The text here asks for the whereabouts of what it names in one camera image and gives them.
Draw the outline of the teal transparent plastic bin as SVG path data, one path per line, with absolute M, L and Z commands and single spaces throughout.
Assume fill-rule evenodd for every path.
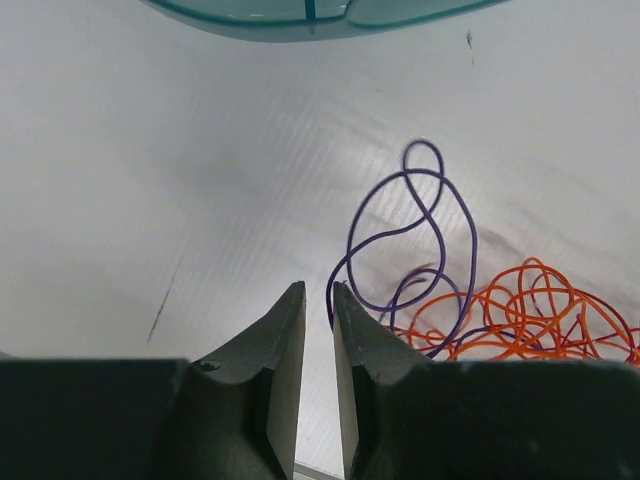
M 495 1 L 147 1 L 179 23 L 262 43 L 343 39 L 491 8 Z

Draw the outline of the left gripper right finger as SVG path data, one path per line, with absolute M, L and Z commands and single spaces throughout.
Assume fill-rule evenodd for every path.
M 430 362 L 378 324 L 343 283 L 333 285 L 333 341 L 347 479 L 406 479 L 408 384 Z

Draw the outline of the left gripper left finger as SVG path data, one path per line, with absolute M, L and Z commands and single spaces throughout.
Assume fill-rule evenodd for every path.
M 263 317 L 192 362 L 154 449 L 155 478 L 293 478 L 305 328 L 297 281 Z

